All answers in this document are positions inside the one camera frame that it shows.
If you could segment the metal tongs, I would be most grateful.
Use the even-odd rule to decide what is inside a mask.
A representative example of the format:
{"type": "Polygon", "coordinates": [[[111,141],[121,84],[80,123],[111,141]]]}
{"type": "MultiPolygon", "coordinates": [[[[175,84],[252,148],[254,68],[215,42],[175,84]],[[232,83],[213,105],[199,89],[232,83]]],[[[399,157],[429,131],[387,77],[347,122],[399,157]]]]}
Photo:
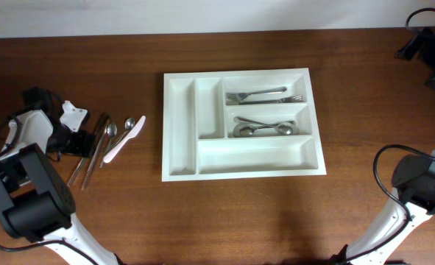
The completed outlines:
{"type": "MultiPolygon", "coordinates": [[[[99,124],[94,133],[95,135],[95,140],[93,143],[94,150],[93,150],[92,157],[90,158],[90,163],[88,165],[85,178],[82,181],[82,185],[81,185],[82,190],[85,190],[88,187],[89,181],[91,179],[91,176],[96,166],[97,158],[99,156],[100,150],[102,148],[102,145],[105,141],[105,137],[107,135],[107,126],[109,123],[110,123],[110,116],[108,114],[103,113],[100,116],[99,124]]],[[[68,179],[67,186],[72,186],[73,184],[75,184],[79,172],[81,171],[82,167],[86,164],[86,160],[87,158],[81,158],[73,174],[68,179]]]]}

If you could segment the metal fork crosswise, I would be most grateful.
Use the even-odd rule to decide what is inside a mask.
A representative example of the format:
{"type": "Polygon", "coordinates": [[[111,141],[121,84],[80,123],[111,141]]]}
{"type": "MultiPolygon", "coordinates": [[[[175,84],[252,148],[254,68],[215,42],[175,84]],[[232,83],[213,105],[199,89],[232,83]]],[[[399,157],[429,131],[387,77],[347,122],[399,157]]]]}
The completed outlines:
{"type": "Polygon", "coordinates": [[[302,95],[293,95],[284,97],[281,99],[271,99],[271,100],[261,100],[261,101],[250,101],[250,102],[239,102],[239,105],[259,105],[259,104],[279,104],[279,103],[295,103],[302,102],[302,95]]]}

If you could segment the metal spoon bowl down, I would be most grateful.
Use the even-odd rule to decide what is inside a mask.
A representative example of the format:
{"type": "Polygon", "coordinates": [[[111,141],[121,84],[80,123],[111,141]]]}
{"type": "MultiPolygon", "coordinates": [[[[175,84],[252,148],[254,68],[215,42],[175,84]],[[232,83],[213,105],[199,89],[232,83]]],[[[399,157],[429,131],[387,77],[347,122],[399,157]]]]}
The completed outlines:
{"type": "Polygon", "coordinates": [[[233,130],[235,137],[254,136],[256,131],[265,129],[274,129],[279,135],[298,135],[300,133],[300,129],[294,121],[280,121],[268,124],[240,116],[235,117],[234,121],[238,121],[233,130]]]}

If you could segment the metal fork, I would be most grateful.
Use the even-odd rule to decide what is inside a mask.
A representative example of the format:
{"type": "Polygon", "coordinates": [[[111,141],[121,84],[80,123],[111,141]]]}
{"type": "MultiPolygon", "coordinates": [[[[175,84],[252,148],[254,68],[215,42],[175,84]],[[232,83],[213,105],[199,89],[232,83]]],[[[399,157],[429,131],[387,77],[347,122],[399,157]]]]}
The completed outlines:
{"type": "Polygon", "coordinates": [[[241,102],[244,101],[249,96],[258,95],[258,94],[271,94],[271,93],[283,93],[287,91],[287,87],[279,87],[279,88],[271,88],[261,91],[253,91],[249,93],[226,93],[225,99],[230,101],[241,102]]]}

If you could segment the large metal spoon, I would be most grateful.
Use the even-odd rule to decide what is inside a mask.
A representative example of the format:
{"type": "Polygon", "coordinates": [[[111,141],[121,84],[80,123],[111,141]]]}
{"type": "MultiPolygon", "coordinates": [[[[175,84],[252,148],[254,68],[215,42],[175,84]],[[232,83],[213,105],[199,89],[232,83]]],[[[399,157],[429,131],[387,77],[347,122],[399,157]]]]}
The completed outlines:
{"type": "Polygon", "coordinates": [[[300,129],[295,124],[284,121],[276,125],[240,123],[233,129],[233,136],[236,138],[256,136],[257,131],[266,129],[272,129],[278,135],[298,135],[300,133],[300,129]]]}

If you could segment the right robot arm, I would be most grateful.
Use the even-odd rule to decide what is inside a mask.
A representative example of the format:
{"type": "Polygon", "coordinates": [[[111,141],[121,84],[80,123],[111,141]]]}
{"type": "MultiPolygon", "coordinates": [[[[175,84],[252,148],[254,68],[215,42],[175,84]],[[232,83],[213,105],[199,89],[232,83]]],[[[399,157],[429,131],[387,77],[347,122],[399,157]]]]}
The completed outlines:
{"type": "MultiPolygon", "coordinates": [[[[395,56],[411,60],[418,55],[433,69],[428,84],[435,88],[435,32],[415,29],[414,37],[395,56]]],[[[332,264],[391,264],[391,254],[414,229],[435,215],[435,150],[426,154],[405,145],[406,151],[392,174],[392,190],[377,184],[388,200],[366,232],[330,259],[332,264]]]]}

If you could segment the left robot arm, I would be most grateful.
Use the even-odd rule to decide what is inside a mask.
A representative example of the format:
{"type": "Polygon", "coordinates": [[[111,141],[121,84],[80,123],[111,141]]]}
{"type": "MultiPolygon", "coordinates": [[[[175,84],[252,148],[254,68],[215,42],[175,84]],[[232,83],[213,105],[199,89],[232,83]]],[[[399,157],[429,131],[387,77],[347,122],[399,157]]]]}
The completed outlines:
{"type": "Polygon", "coordinates": [[[62,155],[82,163],[96,157],[99,132],[82,130],[89,112],[55,93],[34,87],[23,91],[24,107],[2,127],[9,132],[0,151],[0,225],[14,239],[26,239],[22,252],[47,247],[68,264],[121,264],[77,216],[70,186],[78,171],[64,180],[54,167],[62,155]]]}

